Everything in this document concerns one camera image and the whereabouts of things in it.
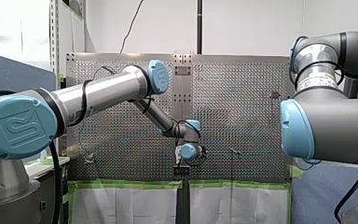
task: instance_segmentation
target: pegboard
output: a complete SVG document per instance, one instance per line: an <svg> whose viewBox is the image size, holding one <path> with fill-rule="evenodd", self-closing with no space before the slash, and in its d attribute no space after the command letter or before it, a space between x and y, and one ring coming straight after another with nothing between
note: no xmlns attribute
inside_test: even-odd
<svg viewBox="0 0 358 224"><path fill-rule="evenodd" d="M208 159L191 167L190 178L288 181L279 122L280 101L289 94L287 58L73 54L67 59L68 86L92 78L102 65L120 71L153 59L162 60L172 77L169 90L155 97L157 104L174 119L202 123L200 141ZM189 73L178 74L178 66L189 68ZM96 77L109 75L101 70ZM68 146L79 152L71 161L71 179L173 179L173 139L162 137L133 104L113 106L87 118L84 125L83 150L78 147L81 124L68 130ZM231 149L241 155L233 156ZM85 163L90 153L95 164Z"/></svg>
<svg viewBox="0 0 358 224"><path fill-rule="evenodd" d="M120 72L127 65L147 63L153 59L161 59L172 76L171 57L70 54L67 84L72 86L92 79L101 66ZM106 76L111 76L111 73L101 69L95 74L95 79ZM172 88L153 97L165 113L171 116ZM70 179L172 179L173 140L161 136L158 128L133 103L115 105L83 122L82 131L82 123L68 129L68 146L79 153L71 160ZM85 158L91 153L95 162L86 162Z"/></svg>
<svg viewBox="0 0 358 224"><path fill-rule="evenodd" d="M193 118L202 123L208 159L190 169L191 178L288 180L280 126L287 64L283 57L193 57Z"/></svg>

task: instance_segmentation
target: robotic arm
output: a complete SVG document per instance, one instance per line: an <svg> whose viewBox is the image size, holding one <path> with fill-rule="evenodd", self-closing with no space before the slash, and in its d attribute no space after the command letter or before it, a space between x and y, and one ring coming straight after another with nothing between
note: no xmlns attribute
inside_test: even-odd
<svg viewBox="0 0 358 224"><path fill-rule="evenodd" d="M281 104L283 150L306 161L358 164L358 32L304 38L291 62L296 95Z"/></svg>
<svg viewBox="0 0 358 224"><path fill-rule="evenodd" d="M180 154L185 161L202 157L204 152L198 144L200 122L173 122L157 104L145 99L151 94L164 93L169 88L169 78L165 65L154 60L142 66L130 65L111 77L86 80L63 90L37 89L0 95L0 223L8 220L10 223L39 222L40 184L29 179L20 159L45 149L67 127L124 101L133 102L144 111L164 136L183 138ZM58 158L56 153L54 155L54 169L59 170ZM61 188L60 173L55 176L53 223L58 222ZM24 202L30 209L28 215L20 215Z"/></svg>
<svg viewBox="0 0 358 224"><path fill-rule="evenodd" d="M23 91L0 97L0 159L16 160L37 154L65 129L113 105L132 101L168 137L184 138L184 156L196 159L200 123L173 127L173 121L154 102L144 99L162 94L169 87L169 73L160 61L144 66L130 65L121 73L48 92Z"/></svg>

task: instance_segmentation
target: green tape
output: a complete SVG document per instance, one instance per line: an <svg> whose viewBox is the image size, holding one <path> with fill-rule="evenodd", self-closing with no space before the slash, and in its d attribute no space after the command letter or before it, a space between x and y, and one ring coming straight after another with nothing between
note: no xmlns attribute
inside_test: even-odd
<svg viewBox="0 0 358 224"><path fill-rule="evenodd" d="M62 203L67 203L67 202L69 202L68 194L62 195Z"/></svg>
<svg viewBox="0 0 358 224"><path fill-rule="evenodd" d="M298 167L294 165L290 165L290 176L292 178L301 179L304 171L300 170Z"/></svg>
<svg viewBox="0 0 358 224"><path fill-rule="evenodd" d="M229 181L229 180L190 180L190 187L192 189L206 189L206 188L222 188L222 187L235 187L246 189L276 189L288 190L291 184L273 184L273 183L259 183L253 181Z"/></svg>
<svg viewBox="0 0 358 224"><path fill-rule="evenodd" d="M74 196L75 196L75 188L71 188L71 186L68 184L68 192L66 193L66 196L68 198L68 212L69 212L69 218L68 218L68 222L69 224L72 224L72 214L74 212L73 210L73 205L74 205Z"/></svg>
<svg viewBox="0 0 358 224"><path fill-rule="evenodd" d="M274 183L258 183L253 181L231 181L229 180L190 180L190 187L192 189L206 189L206 188L222 188L235 187L247 189L271 189L271 190L287 190L287 223L290 224L292 212L292 185L274 184ZM181 181L128 181L128 180L82 180L69 181L68 193L63 196L63 200L69 202L69 223L72 223L73 204L75 191L77 189L179 189L182 187Z"/></svg>
<svg viewBox="0 0 358 224"><path fill-rule="evenodd" d="M84 180L70 181L70 188L74 189L179 189L182 187L181 181L128 181L128 180Z"/></svg>
<svg viewBox="0 0 358 224"><path fill-rule="evenodd" d="M287 224L292 223L292 186L287 191L287 212L286 212Z"/></svg>
<svg viewBox="0 0 358 224"><path fill-rule="evenodd" d="M64 161L68 159L67 157L59 157L58 160L59 161ZM48 159L44 159L42 161L42 165L52 165L53 164L53 159L52 158L48 158Z"/></svg>

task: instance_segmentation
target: black stand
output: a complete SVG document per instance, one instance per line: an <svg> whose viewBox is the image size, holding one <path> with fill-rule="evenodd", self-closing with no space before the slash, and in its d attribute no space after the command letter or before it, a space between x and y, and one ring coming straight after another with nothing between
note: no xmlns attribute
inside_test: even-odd
<svg viewBox="0 0 358 224"><path fill-rule="evenodd" d="M197 54L202 54L202 0L197 8Z"/></svg>
<svg viewBox="0 0 358 224"><path fill-rule="evenodd" d="M189 167L174 167L175 179L182 180L182 188L176 192L176 224L190 224L190 184Z"/></svg>

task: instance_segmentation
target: light blue joint cap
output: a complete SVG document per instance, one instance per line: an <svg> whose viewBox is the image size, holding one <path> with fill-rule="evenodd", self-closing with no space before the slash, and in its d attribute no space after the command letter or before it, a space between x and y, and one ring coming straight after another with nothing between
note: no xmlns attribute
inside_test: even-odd
<svg viewBox="0 0 358 224"><path fill-rule="evenodd" d="M170 73L165 64L160 60L152 60L148 70L152 94L164 93L170 87Z"/></svg>
<svg viewBox="0 0 358 224"><path fill-rule="evenodd" d="M0 97L0 159L17 160L45 149L57 132L54 112L33 97Z"/></svg>
<svg viewBox="0 0 358 224"><path fill-rule="evenodd" d="M281 102L282 149L292 157L313 159L315 145L312 128L301 105L293 99Z"/></svg>
<svg viewBox="0 0 358 224"><path fill-rule="evenodd" d="M197 131L200 131L201 130L201 123L200 123L200 121L199 120L197 120L197 119L187 119L186 120L186 125L188 126L188 127L190 127L190 128L196 128L197 129Z"/></svg>
<svg viewBox="0 0 358 224"><path fill-rule="evenodd" d="M197 149L189 143L184 144L180 150L180 155L185 161L193 161L197 158Z"/></svg>

